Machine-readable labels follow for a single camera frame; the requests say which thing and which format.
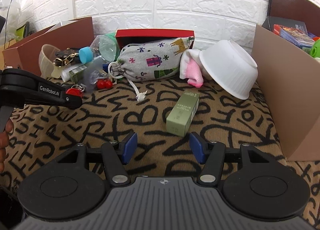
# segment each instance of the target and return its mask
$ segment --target keychain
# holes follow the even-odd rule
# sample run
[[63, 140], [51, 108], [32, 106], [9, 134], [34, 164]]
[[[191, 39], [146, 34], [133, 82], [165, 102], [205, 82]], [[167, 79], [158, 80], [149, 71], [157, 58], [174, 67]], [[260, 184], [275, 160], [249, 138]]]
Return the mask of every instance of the keychain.
[[79, 84], [75, 84], [70, 89], [68, 89], [66, 91], [66, 93], [82, 97], [82, 92], [83, 91], [84, 91], [84, 86], [79, 85]]
[[113, 81], [111, 81], [109, 79], [109, 75], [108, 74], [104, 74], [100, 77], [97, 78], [97, 83], [96, 83], [96, 86], [97, 86], [97, 89], [98, 90], [101, 90], [101, 89], [110, 89], [112, 88], [113, 85], [117, 84], [117, 79], [113, 79]]

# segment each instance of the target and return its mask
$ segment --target black electronic device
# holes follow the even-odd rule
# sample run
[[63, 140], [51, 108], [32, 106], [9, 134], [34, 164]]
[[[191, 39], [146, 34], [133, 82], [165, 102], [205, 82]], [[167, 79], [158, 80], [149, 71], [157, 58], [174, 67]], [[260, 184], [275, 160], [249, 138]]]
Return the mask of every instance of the black electronic device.
[[0, 70], [0, 132], [14, 108], [23, 108], [25, 104], [56, 105], [79, 108], [82, 99], [66, 94], [66, 89], [30, 72], [7, 68]]
[[[24, 179], [18, 199], [29, 216], [15, 230], [314, 229], [301, 217], [308, 184], [255, 147], [227, 148], [192, 132], [192, 152], [205, 164], [195, 181], [137, 177], [131, 183], [123, 164], [136, 137], [92, 149], [79, 144]], [[89, 162], [103, 164], [105, 181], [87, 170]], [[224, 162], [238, 163], [238, 171], [221, 180]]]

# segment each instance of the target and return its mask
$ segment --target red shoebox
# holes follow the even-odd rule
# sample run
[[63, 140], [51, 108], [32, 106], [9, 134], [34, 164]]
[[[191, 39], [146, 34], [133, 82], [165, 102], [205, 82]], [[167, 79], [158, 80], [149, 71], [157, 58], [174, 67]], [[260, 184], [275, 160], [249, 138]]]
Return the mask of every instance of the red shoebox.
[[120, 50], [130, 43], [146, 43], [161, 39], [194, 36], [195, 32], [193, 30], [160, 28], [118, 29], [116, 33]]

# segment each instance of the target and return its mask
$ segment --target human hand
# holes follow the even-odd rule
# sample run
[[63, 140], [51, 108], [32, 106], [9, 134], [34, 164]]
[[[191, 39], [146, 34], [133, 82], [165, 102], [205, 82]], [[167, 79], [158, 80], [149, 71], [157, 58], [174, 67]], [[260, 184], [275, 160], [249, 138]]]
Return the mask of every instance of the human hand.
[[9, 145], [9, 135], [13, 129], [13, 123], [11, 120], [8, 120], [5, 125], [4, 132], [0, 133], [0, 173], [4, 171], [4, 160], [6, 157], [5, 148]]

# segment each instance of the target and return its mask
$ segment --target white plastic bag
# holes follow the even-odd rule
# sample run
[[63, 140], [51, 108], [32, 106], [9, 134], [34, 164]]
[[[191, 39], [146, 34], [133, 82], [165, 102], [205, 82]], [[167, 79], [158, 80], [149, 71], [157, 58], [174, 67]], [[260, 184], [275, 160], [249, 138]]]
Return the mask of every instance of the white plastic bag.
[[17, 39], [16, 30], [18, 28], [19, 17], [21, 15], [21, 0], [12, 0], [11, 4], [10, 2], [11, 0], [0, 0], [0, 15], [4, 18], [7, 18], [8, 16], [6, 24], [4, 24], [0, 33], [0, 45], [4, 45], [4, 40], [7, 43], [12, 39]]

